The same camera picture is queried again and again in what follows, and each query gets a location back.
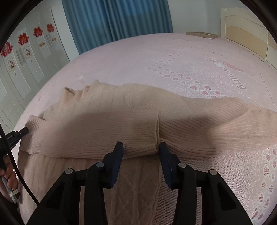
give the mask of pink bedspread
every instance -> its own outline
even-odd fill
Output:
[[[277,74],[273,69],[221,38],[155,34],[124,39],[86,52],[59,71],[28,105],[15,130],[24,127],[29,115],[38,116],[56,103],[65,86],[80,90],[95,80],[112,85],[147,84],[193,98],[239,97],[276,111]],[[277,203],[276,160],[275,146],[257,152],[182,159],[194,169],[216,169],[256,225],[265,221]],[[173,215],[162,215],[167,207],[175,207],[176,191],[169,191],[163,182],[160,195],[165,197],[159,200],[154,223],[171,224]]]

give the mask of cable knit fabric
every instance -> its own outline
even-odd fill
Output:
[[[29,118],[30,132],[19,148],[19,168],[39,200],[65,165],[71,167],[71,162],[80,170],[123,142],[124,158],[129,159],[124,160],[116,188],[105,192],[110,224],[152,224],[161,185],[159,160],[153,154],[160,141],[186,158],[254,151],[277,143],[273,111],[237,98],[192,99],[139,84],[95,81],[82,91],[65,88],[59,102],[40,117]],[[44,182],[35,179],[37,170],[47,177]],[[27,221],[35,205],[22,191],[20,211]]]

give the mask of white wardrobe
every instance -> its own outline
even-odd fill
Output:
[[[0,52],[0,124],[5,133],[13,130],[35,94],[67,63],[51,7],[39,4]]]

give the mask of white wall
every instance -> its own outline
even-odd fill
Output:
[[[208,32],[221,36],[220,11],[228,8],[246,8],[239,0],[206,0]]]
[[[168,0],[173,32],[203,31],[220,35],[222,8],[246,8],[239,0]]]
[[[61,0],[43,0],[41,4],[47,4],[51,7],[54,22],[57,27],[61,42],[70,61],[79,56],[75,42],[71,35],[63,4]]]
[[[206,0],[168,0],[173,32],[207,32]]]

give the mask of red flower decoration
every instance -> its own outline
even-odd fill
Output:
[[[18,37],[18,43],[20,45],[24,45],[28,41],[29,41],[29,37],[26,35],[26,33],[23,33],[23,34],[19,35],[19,37]]]
[[[47,24],[47,31],[48,31],[49,33],[53,32],[54,29],[55,29],[55,28],[53,27],[52,24]]]
[[[34,29],[34,36],[39,37],[42,35],[42,33],[43,33],[43,30],[41,30],[40,27],[37,27]]]
[[[12,45],[7,42],[4,47],[2,48],[1,55],[6,57],[8,54],[12,52]]]

